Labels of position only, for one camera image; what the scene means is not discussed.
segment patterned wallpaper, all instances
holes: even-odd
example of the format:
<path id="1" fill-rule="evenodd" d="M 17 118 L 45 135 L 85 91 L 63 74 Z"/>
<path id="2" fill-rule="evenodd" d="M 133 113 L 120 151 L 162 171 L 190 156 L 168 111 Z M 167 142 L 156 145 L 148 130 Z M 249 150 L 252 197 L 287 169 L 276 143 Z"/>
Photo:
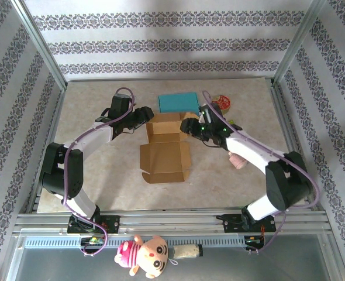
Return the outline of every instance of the patterned wallpaper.
<path id="1" fill-rule="evenodd" d="M 278 88 L 345 263 L 345 1 L 327 1 Z"/>
<path id="2" fill-rule="evenodd" d="M 272 77 L 310 2 L 26 0 L 67 80 Z"/>
<path id="3" fill-rule="evenodd" d="M 60 89 L 18 15 L 0 0 L 0 269 L 31 195 Z"/>

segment pink toy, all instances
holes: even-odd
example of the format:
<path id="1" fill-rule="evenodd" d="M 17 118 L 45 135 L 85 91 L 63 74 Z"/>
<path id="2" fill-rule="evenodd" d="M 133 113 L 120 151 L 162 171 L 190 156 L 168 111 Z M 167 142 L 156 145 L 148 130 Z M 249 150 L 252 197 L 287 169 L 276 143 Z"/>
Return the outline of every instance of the pink toy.
<path id="1" fill-rule="evenodd" d="M 168 259 L 167 243 L 159 236 L 143 243 L 140 236 L 134 237 L 135 242 L 126 241 L 119 245 L 114 261 L 124 268 L 131 268 L 134 276 L 139 267 L 146 271 L 147 278 L 160 276 L 165 270 Z"/>

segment beige table surface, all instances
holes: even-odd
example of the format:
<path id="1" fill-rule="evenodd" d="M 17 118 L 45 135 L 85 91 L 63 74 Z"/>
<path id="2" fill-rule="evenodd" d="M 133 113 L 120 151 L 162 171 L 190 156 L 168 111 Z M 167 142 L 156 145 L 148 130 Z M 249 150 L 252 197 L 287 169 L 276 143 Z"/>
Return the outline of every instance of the beige table surface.
<path id="1" fill-rule="evenodd" d="M 256 139 L 278 150 L 287 146 L 265 79 L 93 81 L 69 83 L 55 142 L 72 140 L 88 129 L 109 107 L 119 87 L 129 87 L 137 107 L 158 113 L 158 95 L 177 92 L 227 95 L 232 102 L 226 119 Z M 191 144 L 191 174 L 185 183 L 147 184 L 139 169 L 139 146 L 147 143 L 145 126 L 133 135 L 120 135 L 98 148 L 84 163 L 83 188 L 101 210 L 160 208 L 240 207 L 265 193 L 265 177 L 248 164 L 236 170 L 223 149 L 207 148 L 199 140 Z M 37 212 L 65 211 L 60 200 L 42 191 Z"/>

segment blue sponge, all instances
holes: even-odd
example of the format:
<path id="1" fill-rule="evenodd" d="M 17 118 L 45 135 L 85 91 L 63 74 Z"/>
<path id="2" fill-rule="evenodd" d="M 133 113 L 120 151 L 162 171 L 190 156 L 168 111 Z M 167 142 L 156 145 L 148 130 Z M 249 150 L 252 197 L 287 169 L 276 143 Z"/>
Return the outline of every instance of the blue sponge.
<path id="1" fill-rule="evenodd" d="M 160 113 L 193 112 L 199 115 L 199 103 L 195 92 L 159 95 Z"/>

